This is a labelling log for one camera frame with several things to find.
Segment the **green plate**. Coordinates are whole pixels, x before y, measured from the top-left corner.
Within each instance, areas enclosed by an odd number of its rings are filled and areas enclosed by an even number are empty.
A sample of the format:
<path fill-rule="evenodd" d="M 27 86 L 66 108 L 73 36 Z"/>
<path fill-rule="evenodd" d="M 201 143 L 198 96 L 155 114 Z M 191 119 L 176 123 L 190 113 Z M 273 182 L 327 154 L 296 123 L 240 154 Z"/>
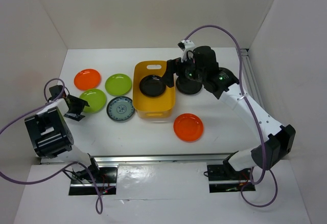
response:
<path fill-rule="evenodd" d="M 132 80 L 126 74 L 114 74 L 105 82 L 106 91 L 112 96 L 127 94 L 132 88 Z"/>
<path fill-rule="evenodd" d="M 105 106 L 107 101 L 105 93 L 97 88 L 84 91 L 79 98 L 88 103 L 88 106 L 83 108 L 85 113 L 99 112 Z"/>

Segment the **black plate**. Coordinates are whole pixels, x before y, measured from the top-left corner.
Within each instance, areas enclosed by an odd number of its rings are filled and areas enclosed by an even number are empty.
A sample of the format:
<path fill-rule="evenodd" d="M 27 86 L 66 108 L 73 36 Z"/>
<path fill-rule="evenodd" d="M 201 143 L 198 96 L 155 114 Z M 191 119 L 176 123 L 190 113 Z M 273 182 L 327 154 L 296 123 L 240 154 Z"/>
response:
<path fill-rule="evenodd" d="M 176 79 L 177 89 L 185 95 L 195 95 L 202 89 L 202 84 L 187 78 L 178 77 Z"/>
<path fill-rule="evenodd" d="M 161 96 L 166 91 L 166 85 L 160 76 L 148 75 L 140 81 L 139 90 L 143 95 L 155 98 Z"/>

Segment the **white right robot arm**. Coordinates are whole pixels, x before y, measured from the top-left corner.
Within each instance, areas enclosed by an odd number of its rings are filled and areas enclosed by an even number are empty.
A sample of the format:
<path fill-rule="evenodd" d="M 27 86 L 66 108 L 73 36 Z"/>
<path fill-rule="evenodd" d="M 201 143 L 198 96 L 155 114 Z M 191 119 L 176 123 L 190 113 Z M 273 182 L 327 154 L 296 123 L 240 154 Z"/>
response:
<path fill-rule="evenodd" d="M 196 47 L 191 41 L 182 41 L 178 46 L 183 55 L 167 61 L 162 77 L 166 86 L 174 86 L 175 75 L 201 83 L 259 136 L 258 147 L 237 151 L 225 160 L 225 177 L 234 179 L 241 170 L 255 166 L 270 170 L 291 151 L 296 134 L 294 127 L 284 126 L 274 119 L 243 90 L 241 80 L 229 69 L 219 66 L 216 53 L 211 47 Z"/>

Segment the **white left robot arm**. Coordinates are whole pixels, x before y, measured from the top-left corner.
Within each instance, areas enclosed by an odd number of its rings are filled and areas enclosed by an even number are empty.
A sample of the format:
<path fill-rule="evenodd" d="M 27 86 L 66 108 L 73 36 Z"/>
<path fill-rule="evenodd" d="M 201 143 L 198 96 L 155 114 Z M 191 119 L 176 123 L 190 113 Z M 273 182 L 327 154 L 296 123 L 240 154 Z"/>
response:
<path fill-rule="evenodd" d="M 66 118 L 81 121 L 85 116 L 84 108 L 88 102 L 65 92 L 63 85 L 49 88 L 51 97 L 48 105 L 36 114 L 25 118 L 31 143 L 40 158 L 58 158 L 65 163 L 77 162 L 73 165 L 75 179 L 94 183 L 99 180 L 101 170 L 90 154 L 81 151 L 74 143 Z"/>

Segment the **yellow plastic bin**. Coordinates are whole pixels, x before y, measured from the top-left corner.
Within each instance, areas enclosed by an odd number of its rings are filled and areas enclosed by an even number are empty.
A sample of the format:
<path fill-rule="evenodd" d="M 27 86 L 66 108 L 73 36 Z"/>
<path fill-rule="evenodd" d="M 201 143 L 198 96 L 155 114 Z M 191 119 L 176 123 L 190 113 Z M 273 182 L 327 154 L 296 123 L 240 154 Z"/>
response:
<path fill-rule="evenodd" d="M 158 97 L 147 97 L 139 89 L 143 78 L 149 75 L 162 77 L 166 62 L 161 60 L 142 61 L 134 68 L 132 101 L 138 116 L 143 119 L 167 118 L 172 114 L 176 99 L 175 87 L 169 88 Z"/>

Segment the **orange plate back left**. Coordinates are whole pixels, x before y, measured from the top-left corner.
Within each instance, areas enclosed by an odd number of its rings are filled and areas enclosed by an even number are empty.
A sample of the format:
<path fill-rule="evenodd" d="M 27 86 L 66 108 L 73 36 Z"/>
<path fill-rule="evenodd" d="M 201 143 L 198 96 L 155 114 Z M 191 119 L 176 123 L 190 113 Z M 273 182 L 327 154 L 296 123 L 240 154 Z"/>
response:
<path fill-rule="evenodd" d="M 74 77 L 74 85 L 81 91 L 96 88 L 101 82 L 101 75 L 95 69 L 84 69 Z"/>

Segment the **orange plate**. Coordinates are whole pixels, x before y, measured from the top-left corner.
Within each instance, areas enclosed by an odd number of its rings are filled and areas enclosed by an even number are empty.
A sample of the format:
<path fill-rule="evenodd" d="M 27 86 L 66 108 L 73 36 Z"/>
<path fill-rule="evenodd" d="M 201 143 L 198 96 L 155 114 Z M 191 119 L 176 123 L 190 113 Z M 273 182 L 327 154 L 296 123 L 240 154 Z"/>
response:
<path fill-rule="evenodd" d="M 96 88 L 101 82 L 101 75 L 95 69 L 84 69 L 74 77 L 74 85 L 81 91 Z"/>
<path fill-rule="evenodd" d="M 204 132 L 204 125 L 198 116 L 185 113 L 179 115 L 174 120 L 173 130 L 179 139 L 190 143 L 201 138 Z"/>

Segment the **blue floral plate left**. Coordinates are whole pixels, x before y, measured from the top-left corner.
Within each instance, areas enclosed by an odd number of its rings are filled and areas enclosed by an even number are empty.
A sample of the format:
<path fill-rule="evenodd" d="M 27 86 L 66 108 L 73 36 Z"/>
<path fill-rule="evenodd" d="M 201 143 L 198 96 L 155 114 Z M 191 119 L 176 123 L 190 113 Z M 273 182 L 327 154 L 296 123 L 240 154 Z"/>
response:
<path fill-rule="evenodd" d="M 115 122 L 125 122 L 135 113 L 132 99 L 126 96 L 115 97 L 106 107 L 108 117 Z"/>

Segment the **orange plate front right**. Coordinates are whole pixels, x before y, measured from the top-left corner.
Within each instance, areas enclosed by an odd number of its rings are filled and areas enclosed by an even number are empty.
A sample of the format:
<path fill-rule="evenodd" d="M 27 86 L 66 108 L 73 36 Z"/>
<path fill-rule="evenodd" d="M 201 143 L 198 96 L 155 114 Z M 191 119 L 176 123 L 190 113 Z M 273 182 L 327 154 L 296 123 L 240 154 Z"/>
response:
<path fill-rule="evenodd" d="M 174 120 L 173 130 L 179 139 L 190 143 L 201 138 L 204 132 L 204 125 L 198 116 L 185 113 L 179 115 Z"/>

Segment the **aluminium rail front edge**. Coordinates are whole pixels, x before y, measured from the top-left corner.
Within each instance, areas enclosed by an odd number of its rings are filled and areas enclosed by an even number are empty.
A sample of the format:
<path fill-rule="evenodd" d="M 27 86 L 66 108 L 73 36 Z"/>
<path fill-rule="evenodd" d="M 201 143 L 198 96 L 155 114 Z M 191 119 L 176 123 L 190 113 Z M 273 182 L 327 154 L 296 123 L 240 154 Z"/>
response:
<path fill-rule="evenodd" d="M 205 154 L 167 154 L 167 155 L 136 155 L 136 156 L 94 156 L 98 164 L 119 163 L 172 163 L 172 162 L 210 162 L 223 161 L 229 153 Z"/>

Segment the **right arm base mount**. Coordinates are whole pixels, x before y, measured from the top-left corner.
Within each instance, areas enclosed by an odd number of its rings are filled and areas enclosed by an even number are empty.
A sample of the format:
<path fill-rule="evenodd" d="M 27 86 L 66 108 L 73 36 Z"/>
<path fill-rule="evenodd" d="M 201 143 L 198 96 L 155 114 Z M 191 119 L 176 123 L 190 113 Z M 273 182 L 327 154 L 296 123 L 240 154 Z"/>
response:
<path fill-rule="evenodd" d="M 250 168 L 242 171 L 228 171 L 222 164 L 207 165 L 203 175 L 208 179 L 210 193 L 240 192 L 245 186 L 245 191 L 255 191 L 255 186 L 250 183 Z"/>

